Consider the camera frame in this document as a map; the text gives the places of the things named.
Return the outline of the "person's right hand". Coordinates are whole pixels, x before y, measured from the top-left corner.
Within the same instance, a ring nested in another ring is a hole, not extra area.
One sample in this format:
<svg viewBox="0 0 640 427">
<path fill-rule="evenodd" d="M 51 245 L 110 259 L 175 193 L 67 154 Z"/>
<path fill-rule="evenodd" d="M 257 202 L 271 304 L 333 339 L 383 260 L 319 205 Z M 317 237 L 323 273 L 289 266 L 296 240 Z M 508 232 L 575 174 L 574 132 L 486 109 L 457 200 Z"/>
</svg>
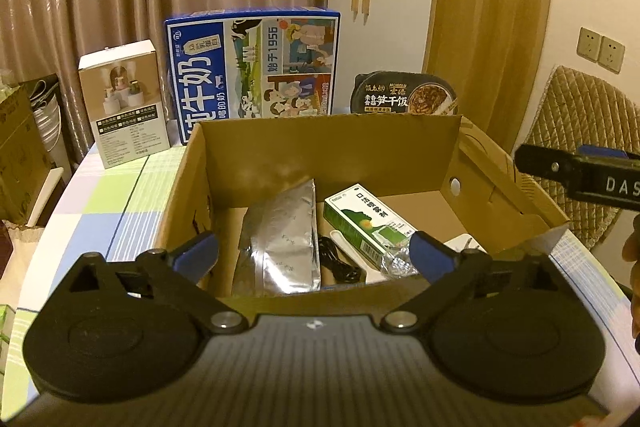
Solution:
<svg viewBox="0 0 640 427">
<path fill-rule="evenodd" d="M 630 311 L 631 311 L 631 329 L 634 340 L 639 339 L 640 327 L 640 216 L 634 217 L 632 222 L 634 229 L 627 237 L 622 249 L 623 259 L 632 263 L 629 279 L 629 288 L 631 290 Z"/>
</svg>

